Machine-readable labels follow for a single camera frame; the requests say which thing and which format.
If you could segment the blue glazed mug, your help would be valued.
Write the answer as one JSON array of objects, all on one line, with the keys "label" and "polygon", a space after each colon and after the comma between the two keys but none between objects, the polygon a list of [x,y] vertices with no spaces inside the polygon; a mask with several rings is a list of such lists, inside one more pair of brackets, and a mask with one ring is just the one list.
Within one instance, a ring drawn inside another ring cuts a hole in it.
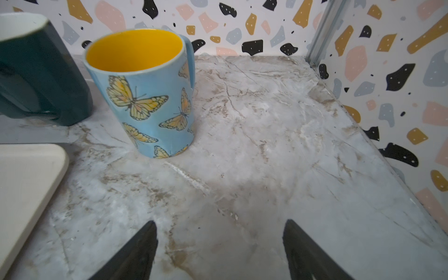
[{"label": "blue glazed mug", "polygon": [[83,62],[140,154],[171,158],[193,143],[196,68],[187,37],[119,31],[88,45]]}]

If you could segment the dark green mug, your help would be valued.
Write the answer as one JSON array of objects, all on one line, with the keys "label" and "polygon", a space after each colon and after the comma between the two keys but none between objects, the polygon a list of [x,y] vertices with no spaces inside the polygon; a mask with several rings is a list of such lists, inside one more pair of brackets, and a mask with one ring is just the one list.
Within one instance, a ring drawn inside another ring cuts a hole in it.
[{"label": "dark green mug", "polygon": [[51,22],[1,15],[1,114],[71,126],[93,111],[91,91]]}]

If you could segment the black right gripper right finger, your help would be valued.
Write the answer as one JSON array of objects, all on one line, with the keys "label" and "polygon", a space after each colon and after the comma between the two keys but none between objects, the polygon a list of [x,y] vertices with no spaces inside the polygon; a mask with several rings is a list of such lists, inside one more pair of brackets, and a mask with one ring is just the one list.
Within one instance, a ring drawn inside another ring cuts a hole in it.
[{"label": "black right gripper right finger", "polygon": [[294,220],[287,220],[282,240],[293,280],[353,280]]}]

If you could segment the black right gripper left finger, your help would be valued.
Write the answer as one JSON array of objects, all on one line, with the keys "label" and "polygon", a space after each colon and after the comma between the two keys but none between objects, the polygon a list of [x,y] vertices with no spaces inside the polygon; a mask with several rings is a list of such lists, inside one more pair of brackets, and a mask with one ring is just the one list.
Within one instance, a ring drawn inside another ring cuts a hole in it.
[{"label": "black right gripper left finger", "polygon": [[147,222],[92,280],[149,280],[158,248],[157,227]]}]

